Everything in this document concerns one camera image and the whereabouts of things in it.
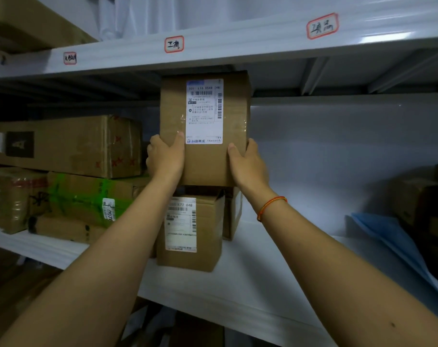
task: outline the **person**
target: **person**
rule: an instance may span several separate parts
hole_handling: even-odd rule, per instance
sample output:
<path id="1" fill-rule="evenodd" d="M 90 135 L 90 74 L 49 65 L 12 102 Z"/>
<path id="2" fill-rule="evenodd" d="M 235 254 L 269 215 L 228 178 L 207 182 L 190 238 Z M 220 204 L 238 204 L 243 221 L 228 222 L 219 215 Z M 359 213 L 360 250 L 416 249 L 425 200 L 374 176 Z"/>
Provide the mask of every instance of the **person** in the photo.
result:
<path id="1" fill-rule="evenodd" d="M 184 144 L 182 133 L 171 147 L 158 135 L 151 138 L 150 183 L 37 297 L 1 338 L 0 347 L 114 346 L 182 175 Z M 233 144 L 228 154 L 236 184 L 258 213 L 277 194 L 256 142 L 249 140 L 245 156 Z M 438 346 L 435 315 L 284 200 L 265 208 L 262 223 L 339 346 Z"/>

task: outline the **forearm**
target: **forearm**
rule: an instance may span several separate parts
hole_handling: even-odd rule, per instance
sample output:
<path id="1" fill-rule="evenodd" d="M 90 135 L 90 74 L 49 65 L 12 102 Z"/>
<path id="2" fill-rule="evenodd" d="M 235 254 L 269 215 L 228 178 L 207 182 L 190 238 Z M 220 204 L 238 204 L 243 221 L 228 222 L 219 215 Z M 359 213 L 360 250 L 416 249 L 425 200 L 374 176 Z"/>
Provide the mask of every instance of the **forearm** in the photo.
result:
<path id="1" fill-rule="evenodd" d="M 18 319 L 0 346 L 112 346 L 126 321 L 176 180 L 153 179 Z"/>
<path id="2" fill-rule="evenodd" d="M 261 187 L 245 196 L 258 212 L 276 194 Z M 435 315 L 290 205 L 271 203 L 262 221 L 338 345 L 438 346 Z"/>

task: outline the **bracelet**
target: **bracelet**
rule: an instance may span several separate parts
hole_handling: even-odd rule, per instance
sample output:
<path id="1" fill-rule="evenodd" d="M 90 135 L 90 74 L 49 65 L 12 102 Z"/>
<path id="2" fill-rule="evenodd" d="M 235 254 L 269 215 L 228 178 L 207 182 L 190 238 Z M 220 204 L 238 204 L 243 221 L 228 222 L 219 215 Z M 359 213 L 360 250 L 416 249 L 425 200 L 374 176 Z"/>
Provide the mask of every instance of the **bracelet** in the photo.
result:
<path id="1" fill-rule="evenodd" d="M 262 206 L 261 210 L 257 214 L 257 221 L 262 222 L 262 214 L 264 214 L 264 210 L 266 209 L 266 207 L 269 204 L 271 204 L 273 201 L 276 201 L 276 200 L 285 200 L 285 202 L 288 203 L 288 200 L 286 199 L 285 196 L 277 196 L 277 197 L 274 197 L 274 198 L 268 200 L 267 203 Z"/>

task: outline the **person's left arm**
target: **person's left arm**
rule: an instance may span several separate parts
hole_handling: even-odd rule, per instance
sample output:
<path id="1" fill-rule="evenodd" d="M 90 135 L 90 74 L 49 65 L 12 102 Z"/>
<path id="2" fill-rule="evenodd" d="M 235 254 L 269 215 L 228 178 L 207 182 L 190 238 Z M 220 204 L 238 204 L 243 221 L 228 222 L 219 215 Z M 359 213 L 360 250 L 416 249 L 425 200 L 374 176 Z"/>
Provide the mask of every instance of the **person's left arm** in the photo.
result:
<path id="1" fill-rule="evenodd" d="M 182 175 L 184 135 L 150 140 L 152 180 L 98 241 L 42 292 L 0 340 L 13 346 L 114 346 Z"/>

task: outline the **box with green tape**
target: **box with green tape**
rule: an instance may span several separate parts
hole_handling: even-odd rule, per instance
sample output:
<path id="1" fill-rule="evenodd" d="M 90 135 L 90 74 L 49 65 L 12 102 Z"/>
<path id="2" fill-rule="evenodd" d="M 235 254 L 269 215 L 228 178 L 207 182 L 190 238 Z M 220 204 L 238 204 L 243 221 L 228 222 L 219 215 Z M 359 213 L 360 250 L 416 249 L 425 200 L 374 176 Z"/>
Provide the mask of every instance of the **box with green tape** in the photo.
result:
<path id="1" fill-rule="evenodd" d="M 110 180 L 49 172 L 47 180 L 53 215 L 107 228 L 141 193 L 150 177 Z"/>

